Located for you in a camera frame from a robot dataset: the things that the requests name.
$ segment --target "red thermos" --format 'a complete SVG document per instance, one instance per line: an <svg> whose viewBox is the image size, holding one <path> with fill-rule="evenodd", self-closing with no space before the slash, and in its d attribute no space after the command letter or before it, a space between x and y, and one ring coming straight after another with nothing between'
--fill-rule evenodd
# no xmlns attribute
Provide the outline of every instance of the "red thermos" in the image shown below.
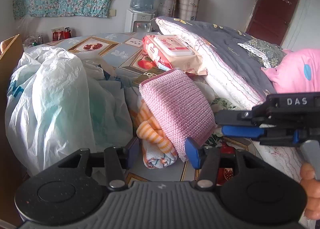
<svg viewBox="0 0 320 229"><path fill-rule="evenodd" d="M64 39L67 39L67 38L71 38L71 30L68 27L64 29Z"/></svg>

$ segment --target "blue polka dot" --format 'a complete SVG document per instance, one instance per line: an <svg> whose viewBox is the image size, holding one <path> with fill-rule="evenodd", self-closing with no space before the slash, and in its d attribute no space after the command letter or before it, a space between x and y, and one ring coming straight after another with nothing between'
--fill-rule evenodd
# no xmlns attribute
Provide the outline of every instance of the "blue polka dot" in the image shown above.
<svg viewBox="0 0 320 229"><path fill-rule="evenodd" d="M303 71L304 71L304 76L306 77L306 79L308 79L310 81L311 80L311 67L310 67L310 65L304 65Z"/></svg>

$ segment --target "human hand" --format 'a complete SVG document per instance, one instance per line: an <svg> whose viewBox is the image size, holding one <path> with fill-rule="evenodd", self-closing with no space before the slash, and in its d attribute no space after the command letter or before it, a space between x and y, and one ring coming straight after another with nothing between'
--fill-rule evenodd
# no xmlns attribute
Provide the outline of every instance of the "human hand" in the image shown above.
<svg viewBox="0 0 320 229"><path fill-rule="evenodd" d="M309 163L304 163L300 169L301 186L307 193L308 202L304 212L309 219L320 219L320 182L315 180L315 170Z"/></svg>

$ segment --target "wipes lid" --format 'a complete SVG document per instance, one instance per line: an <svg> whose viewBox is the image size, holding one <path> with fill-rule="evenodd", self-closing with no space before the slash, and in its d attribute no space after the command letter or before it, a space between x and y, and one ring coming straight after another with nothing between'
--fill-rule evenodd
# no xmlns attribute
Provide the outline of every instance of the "wipes lid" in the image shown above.
<svg viewBox="0 0 320 229"><path fill-rule="evenodd" d="M154 41L170 56L191 56L194 52L188 44L177 39L175 36L159 36Z"/></svg>

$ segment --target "door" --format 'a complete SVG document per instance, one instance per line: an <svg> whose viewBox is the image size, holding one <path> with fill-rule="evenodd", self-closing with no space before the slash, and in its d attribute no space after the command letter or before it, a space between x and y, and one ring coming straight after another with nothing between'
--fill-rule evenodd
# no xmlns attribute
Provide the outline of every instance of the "door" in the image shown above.
<svg viewBox="0 0 320 229"><path fill-rule="evenodd" d="M298 0L258 0L247 33L280 45Z"/></svg>
<svg viewBox="0 0 320 229"><path fill-rule="evenodd" d="M320 0L300 0L282 47L320 49Z"/></svg>

